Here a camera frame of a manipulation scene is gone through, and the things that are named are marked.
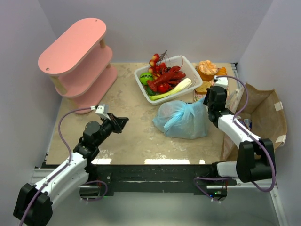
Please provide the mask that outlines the blue plastic bag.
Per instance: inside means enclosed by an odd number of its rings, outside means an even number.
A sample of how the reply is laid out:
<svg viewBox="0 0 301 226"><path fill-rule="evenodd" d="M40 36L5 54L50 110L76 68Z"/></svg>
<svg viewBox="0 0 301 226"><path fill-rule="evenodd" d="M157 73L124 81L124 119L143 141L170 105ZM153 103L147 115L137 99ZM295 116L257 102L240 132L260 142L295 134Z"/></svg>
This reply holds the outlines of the blue plastic bag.
<svg viewBox="0 0 301 226"><path fill-rule="evenodd" d="M209 119L204 99L193 103L174 100L163 103L153 119L155 127L167 137L196 139L206 137Z"/></svg>

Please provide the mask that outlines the brown jute grocery bag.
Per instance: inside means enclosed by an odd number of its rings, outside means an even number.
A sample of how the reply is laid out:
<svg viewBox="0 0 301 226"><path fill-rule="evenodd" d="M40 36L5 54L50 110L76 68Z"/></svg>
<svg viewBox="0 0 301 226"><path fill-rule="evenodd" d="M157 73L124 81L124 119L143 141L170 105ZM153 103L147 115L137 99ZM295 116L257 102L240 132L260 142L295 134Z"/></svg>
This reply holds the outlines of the brown jute grocery bag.
<svg viewBox="0 0 301 226"><path fill-rule="evenodd" d="M273 142L274 150L276 150L285 144L287 137L283 104L275 89L258 90L248 83L246 83L246 87L249 94L248 104L238 115L242 120L250 120L251 122L245 122L249 130L261 138L270 139ZM245 102L246 92L241 87L241 89L230 92L226 107L236 113L244 106ZM235 161L237 155L238 148L225 134L220 159L222 161Z"/></svg>

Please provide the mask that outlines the red snack packet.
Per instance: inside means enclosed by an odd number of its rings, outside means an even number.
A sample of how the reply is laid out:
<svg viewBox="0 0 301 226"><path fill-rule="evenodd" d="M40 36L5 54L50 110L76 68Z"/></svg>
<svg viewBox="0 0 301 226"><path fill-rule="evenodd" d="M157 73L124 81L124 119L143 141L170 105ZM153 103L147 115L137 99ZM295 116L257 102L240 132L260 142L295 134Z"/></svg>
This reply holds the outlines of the red snack packet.
<svg viewBox="0 0 301 226"><path fill-rule="evenodd" d="M252 120L251 120L251 119L243 119L243 124L244 124L249 130L252 130Z"/></svg>

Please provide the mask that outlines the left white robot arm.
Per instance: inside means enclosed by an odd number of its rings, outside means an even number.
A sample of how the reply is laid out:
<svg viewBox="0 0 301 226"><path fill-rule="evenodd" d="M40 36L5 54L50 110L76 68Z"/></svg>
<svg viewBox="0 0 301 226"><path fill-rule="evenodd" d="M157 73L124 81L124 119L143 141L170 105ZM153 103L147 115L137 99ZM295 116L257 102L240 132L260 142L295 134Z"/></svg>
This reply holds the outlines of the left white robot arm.
<svg viewBox="0 0 301 226"><path fill-rule="evenodd" d="M45 226L59 202L79 186L91 183L91 162L99 153L98 147L111 133L121 133L129 120L111 113L100 117L102 123L91 121L85 126L78 144L68 150L69 157L61 165L34 185L21 187L13 211L20 225Z"/></svg>

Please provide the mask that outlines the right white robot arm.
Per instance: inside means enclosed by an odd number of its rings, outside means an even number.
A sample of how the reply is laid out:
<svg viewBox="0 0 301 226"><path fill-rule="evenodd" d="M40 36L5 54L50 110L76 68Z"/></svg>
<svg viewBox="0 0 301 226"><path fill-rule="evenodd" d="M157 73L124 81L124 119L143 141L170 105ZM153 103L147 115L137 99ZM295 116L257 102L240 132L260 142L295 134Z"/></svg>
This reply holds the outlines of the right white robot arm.
<svg viewBox="0 0 301 226"><path fill-rule="evenodd" d="M225 107L227 91L220 86L207 89L204 105L208 109L210 122L223 131L237 146L236 161L224 161L216 164L217 173L222 178L239 178L243 183L271 179L276 183L276 164L273 143L262 139L249 131Z"/></svg>

